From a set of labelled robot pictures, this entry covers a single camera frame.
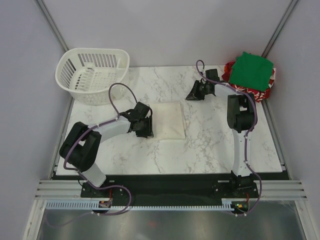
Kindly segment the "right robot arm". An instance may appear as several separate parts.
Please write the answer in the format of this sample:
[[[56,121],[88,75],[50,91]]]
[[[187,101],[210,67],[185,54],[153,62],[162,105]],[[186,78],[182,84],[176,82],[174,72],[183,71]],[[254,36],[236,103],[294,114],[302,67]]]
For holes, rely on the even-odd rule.
[[[255,97],[243,93],[221,81],[216,68],[201,72],[203,78],[196,80],[187,101],[203,101],[205,96],[214,95],[227,101],[226,120],[234,139],[234,161],[229,181],[229,191],[235,197],[242,196],[254,187],[250,164],[250,132],[258,122]]]

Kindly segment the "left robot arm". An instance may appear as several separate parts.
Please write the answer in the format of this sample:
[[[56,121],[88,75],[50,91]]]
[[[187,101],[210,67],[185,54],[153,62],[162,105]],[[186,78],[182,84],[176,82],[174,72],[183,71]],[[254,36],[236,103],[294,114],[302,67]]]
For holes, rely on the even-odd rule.
[[[76,171],[99,197],[106,196],[110,185],[106,175],[96,164],[100,144],[119,135],[134,132],[138,138],[152,138],[153,110],[138,102],[133,109],[117,117],[94,125],[76,122],[59,149],[66,170]]]

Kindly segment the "cream white t shirt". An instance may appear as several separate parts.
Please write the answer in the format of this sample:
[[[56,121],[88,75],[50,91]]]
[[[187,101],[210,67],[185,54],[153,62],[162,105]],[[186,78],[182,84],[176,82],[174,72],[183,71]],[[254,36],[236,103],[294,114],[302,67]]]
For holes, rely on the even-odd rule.
[[[149,106],[152,109],[152,141],[186,138],[183,107],[179,101],[151,103]]]

